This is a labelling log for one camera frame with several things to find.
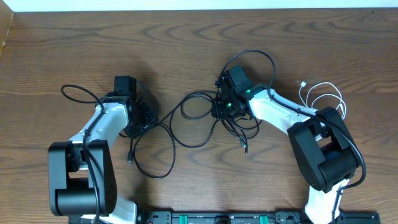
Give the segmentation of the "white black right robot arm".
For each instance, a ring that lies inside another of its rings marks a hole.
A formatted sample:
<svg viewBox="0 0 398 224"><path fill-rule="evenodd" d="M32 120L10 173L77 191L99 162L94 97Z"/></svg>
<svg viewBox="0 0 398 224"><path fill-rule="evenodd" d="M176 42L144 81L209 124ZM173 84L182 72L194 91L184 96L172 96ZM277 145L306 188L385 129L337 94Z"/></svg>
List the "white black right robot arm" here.
<svg viewBox="0 0 398 224"><path fill-rule="evenodd" d="M300 173L309 188L304 212L312 223L336 223L343 191L366 177L364 158L335 108L298 105L265 84L216 82L212 115L233 121L244 115L288 135Z"/></svg>

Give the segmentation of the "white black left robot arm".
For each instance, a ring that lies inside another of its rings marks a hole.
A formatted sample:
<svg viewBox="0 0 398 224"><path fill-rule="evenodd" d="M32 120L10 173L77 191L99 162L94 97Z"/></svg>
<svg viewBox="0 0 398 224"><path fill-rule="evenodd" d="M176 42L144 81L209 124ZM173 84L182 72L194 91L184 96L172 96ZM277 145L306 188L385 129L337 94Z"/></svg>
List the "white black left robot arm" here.
<svg viewBox="0 0 398 224"><path fill-rule="evenodd" d="M118 195L110 149L121 131L141 137L157 115L132 91L111 92L93 103L87 124L48 149L50 209L70 223L136 223L137 205Z"/></svg>

